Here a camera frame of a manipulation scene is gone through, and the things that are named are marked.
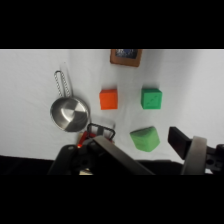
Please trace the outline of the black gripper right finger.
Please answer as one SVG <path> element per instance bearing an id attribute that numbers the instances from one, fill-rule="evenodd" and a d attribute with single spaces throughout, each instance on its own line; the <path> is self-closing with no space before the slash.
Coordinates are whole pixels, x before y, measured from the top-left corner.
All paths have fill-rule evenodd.
<path id="1" fill-rule="evenodd" d="M 206 169 L 224 175 L 224 144 L 209 147 L 205 138 L 190 139 L 177 127 L 169 128 L 168 143 L 184 161 L 182 175 L 204 175 Z"/>

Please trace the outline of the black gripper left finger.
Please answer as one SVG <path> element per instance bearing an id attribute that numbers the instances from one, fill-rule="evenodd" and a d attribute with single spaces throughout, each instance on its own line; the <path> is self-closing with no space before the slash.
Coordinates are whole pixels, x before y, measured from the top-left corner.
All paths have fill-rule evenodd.
<path id="1" fill-rule="evenodd" d="M 81 147 L 66 145 L 53 162 L 49 175 L 153 175 L 103 136 L 86 140 Z"/>

